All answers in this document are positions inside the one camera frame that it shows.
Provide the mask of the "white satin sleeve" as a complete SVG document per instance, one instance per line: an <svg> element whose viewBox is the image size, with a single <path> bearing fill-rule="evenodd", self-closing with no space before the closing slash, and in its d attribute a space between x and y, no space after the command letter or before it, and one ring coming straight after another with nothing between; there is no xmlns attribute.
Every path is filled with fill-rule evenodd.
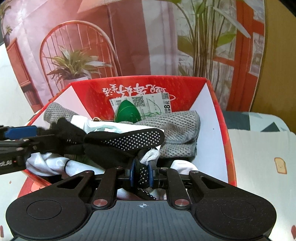
<svg viewBox="0 0 296 241"><path fill-rule="evenodd" d="M62 157L54 153L34 153L26 161L27 169L35 175L42 177L50 177L61 175L74 176L86 170L92 170L95 174L103 174L105 172L100 166L90 159L86 159L91 165L87 165L67 157ZM137 191L127 191L123 188L117 191L117 198L120 200L166 200L166 191L163 189L138 189Z"/></svg>

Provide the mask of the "black dotted sock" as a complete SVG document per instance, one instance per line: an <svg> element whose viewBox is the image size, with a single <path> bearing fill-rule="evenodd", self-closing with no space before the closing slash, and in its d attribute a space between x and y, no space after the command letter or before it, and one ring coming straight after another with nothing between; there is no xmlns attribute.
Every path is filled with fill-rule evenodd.
<svg viewBox="0 0 296 241"><path fill-rule="evenodd" d="M37 136L49 141L54 146L49 152L58 156L89 159L104 170L119 166L132 168L135 174L125 191L143 200L155 200L147 192L150 185L149 164L156 163L159 158L157 147L165 140L162 130L144 128L126 133L87 133L65 118L60 118L50 129L38 128Z"/></svg>

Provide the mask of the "grey knitted cloth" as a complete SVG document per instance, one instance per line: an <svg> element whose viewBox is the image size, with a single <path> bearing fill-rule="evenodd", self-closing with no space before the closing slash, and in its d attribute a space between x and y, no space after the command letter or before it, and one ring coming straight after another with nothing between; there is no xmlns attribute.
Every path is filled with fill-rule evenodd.
<svg viewBox="0 0 296 241"><path fill-rule="evenodd" d="M44 120L53 125L61 118L65 118L70 123L74 115L78 114L53 102L44 111ZM201 123L200 117L195 110L165 113L148 117L136 123L128 121L120 123L131 125L131 131L144 128L158 128L163 130L165 140L160 147L161 158L192 159L196 156L196 142Z"/></svg>

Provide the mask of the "bag with green cable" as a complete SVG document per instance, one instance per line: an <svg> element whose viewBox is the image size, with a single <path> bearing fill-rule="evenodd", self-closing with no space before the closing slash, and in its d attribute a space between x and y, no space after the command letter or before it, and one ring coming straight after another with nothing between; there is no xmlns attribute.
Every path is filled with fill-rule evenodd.
<svg viewBox="0 0 296 241"><path fill-rule="evenodd" d="M114 123L112 121L92 121L82 115L74 115L70 123L82 129L86 133L98 131L124 133L132 130L131 125Z"/></svg>

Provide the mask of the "printed room backdrop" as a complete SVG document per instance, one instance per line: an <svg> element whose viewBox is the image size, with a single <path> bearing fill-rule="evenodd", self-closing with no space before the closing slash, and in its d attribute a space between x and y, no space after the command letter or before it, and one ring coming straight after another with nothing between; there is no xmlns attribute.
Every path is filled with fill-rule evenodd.
<svg viewBox="0 0 296 241"><path fill-rule="evenodd" d="M222 109L249 111L264 42L264 1L1 1L33 111L70 82L128 75L204 77Z"/></svg>

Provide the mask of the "red strawberry cardboard box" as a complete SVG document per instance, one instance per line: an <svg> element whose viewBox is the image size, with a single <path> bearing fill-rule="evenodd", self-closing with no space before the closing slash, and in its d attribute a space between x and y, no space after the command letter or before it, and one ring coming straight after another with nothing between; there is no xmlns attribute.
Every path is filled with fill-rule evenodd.
<svg viewBox="0 0 296 241"><path fill-rule="evenodd" d="M132 95L149 94L153 89L169 93L172 111L195 110L201 120L197 140L198 170L237 185L228 129L211 82L202 77L120 76L83 80L69 84L50 102L56 102L87 118L112 120L110 99L120 97L120 88L131 87Z"/></svg>

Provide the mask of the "green plastic item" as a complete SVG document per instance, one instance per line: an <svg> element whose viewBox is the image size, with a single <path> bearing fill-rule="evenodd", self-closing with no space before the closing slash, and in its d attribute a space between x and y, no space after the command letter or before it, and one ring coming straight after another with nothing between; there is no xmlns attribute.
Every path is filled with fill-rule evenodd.
<svg viewBox="0 0 296 241"><path fill-rule="evenodd" d="M136 123L141 120L138 109L128 100L124 100L118 107L115 114L115 122L128 121Z"/></svg>

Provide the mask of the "cartoon bear table mat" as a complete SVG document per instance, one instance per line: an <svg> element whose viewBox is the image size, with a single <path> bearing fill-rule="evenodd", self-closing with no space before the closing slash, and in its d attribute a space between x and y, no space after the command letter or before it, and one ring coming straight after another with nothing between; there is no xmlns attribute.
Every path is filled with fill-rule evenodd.
<svg viewBox="0 0 296 241"><path fill-rule="evenodd" d="M277 218L271 240L295 240L295 133L270 114L227 111L224 120L237 186L274 205ZM1 185L1 240L11 240L4 217L8 205L44 185L24 172L2 176Z"/></svg>

